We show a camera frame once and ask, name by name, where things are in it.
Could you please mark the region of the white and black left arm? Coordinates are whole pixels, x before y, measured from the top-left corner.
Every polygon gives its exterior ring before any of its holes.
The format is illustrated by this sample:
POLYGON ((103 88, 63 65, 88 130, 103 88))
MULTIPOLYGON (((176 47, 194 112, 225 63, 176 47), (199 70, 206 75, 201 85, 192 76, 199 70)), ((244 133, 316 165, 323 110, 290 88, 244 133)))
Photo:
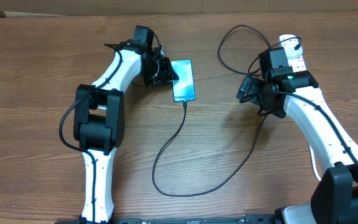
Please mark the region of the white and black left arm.
POLYGON ((116 151, 125 131, 124 93, 131 82, 143 77, 146 86, 178 80, 163 46, 154 47, 152 29, 136 26, 133 38, 109 44, 114 59, 91 85, 76 89, 73 136, 85 161, 85 204, 78 223, 112 223, 112 172, 116 151))

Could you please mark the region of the black Samsung Galaxy smartphone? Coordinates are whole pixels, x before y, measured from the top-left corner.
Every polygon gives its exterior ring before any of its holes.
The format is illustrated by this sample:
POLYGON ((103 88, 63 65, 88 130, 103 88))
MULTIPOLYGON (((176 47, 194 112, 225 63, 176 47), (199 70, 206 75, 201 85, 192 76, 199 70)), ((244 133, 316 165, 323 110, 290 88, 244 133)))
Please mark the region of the black Samsung Galaxy smartphone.
POLYGON ((178 75, 178 80, 174 80, 172 83, 173 100, 175 102, 195 101, 196 93, 191 60, 175 60, 171 62, 171 66, 178 75))

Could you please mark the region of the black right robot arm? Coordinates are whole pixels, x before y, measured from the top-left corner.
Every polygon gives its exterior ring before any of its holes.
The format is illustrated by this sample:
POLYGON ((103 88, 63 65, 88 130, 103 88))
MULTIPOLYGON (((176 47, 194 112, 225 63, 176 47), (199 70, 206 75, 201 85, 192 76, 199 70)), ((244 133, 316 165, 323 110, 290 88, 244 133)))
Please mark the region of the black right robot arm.
POLYGON ((261 78, 245 77, 237 98, 258 114, 286 116, 314 150, 323 176, 309 202, 279 208, 271 223, 358 223, 358 145, 329 109, 307 70, 294 71, 285 48, 259 54, 261 78))

